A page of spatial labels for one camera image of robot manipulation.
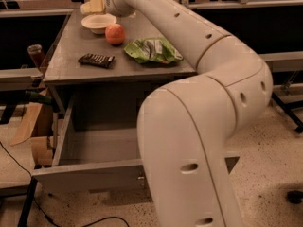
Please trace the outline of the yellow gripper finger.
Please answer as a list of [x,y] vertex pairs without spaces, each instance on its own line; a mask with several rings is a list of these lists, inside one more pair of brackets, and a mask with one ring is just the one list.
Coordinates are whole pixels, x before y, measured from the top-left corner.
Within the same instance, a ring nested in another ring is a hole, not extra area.
[[80,6],[80,12],[83,15],[102,14],[104,9],[104,0],[90,0]]

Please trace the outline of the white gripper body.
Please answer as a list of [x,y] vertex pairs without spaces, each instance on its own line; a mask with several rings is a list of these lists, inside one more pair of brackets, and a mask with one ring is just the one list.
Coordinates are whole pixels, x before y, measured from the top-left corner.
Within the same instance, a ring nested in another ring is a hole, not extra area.
[[125,0],[104,0],[105,10],[116,17],[127,17],[135,13],[135,9]]

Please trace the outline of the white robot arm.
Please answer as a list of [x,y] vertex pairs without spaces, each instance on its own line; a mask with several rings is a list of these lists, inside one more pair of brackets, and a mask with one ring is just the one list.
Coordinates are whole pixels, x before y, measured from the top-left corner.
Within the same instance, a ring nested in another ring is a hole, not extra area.
[[153,91],[137,138],[161,227],[244,227],[225,143],[267,107],[266,62],[226,30],[173,0],[104,0],[115,16],[141,12],[196,74]]

